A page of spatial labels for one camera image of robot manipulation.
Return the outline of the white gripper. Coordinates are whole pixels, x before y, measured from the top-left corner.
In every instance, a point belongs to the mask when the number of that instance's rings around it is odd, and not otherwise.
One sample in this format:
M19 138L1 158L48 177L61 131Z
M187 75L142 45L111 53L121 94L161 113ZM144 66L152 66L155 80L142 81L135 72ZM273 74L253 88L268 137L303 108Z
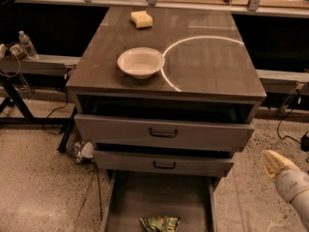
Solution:
M309 204L309 175L290 160L272 150L263 150L261 160L270 179L275 179L279 195L290 204Z

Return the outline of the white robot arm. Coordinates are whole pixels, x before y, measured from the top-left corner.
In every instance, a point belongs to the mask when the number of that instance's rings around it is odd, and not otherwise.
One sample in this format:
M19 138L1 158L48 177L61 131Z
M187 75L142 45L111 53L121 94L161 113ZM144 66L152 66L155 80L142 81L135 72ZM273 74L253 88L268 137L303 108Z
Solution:
M272 150L263 150L261 158L267 175L274 180L277 193L293 206L309 231L309 175Z

